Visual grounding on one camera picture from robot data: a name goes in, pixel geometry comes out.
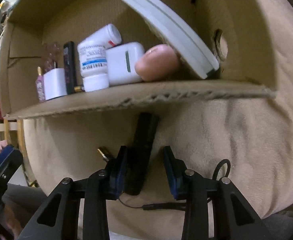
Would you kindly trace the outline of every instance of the metal screw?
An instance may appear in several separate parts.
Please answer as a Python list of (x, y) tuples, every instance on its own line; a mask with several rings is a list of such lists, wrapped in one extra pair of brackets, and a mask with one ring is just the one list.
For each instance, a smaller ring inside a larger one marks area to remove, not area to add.
[(227, 177), (223, 177), (221, 180), (224, 184), (229, 184), (231, 182), (231, 180)]
[(185, 174), (188, 175), (188, 176), (193, 176), (194, 175), (194, 170), (187, 169), (187, 170), (185, 170)]
[(61, 182), (62, 182), (62, 184), (67, 185), (71, 182), (71, 178), (66, 177)]
[(100, 170), (99, 176), (105, 176), (107, 174), (106, 170)]

